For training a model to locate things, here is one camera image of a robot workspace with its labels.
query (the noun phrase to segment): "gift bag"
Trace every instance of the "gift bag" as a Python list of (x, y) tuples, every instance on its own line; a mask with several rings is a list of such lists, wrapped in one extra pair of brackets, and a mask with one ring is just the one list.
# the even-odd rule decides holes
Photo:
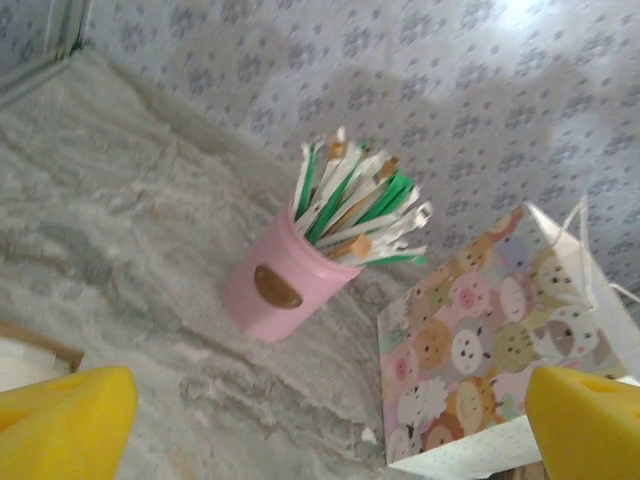
[(524, 409), (537, 366), (640, 378), (624, 306), (584, 244), (532, 204), (385, 309), (378, 335), (387, 463), (429, 478), (540, 461)]

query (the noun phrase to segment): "brown label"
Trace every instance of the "brown label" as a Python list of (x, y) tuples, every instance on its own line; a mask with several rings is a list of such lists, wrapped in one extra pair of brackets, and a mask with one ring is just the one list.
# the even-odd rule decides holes
[(266, 265), (258, 265), (253, 277), (262, 298), (274, 307), (296, 308), (302, 305), (300, 294)]

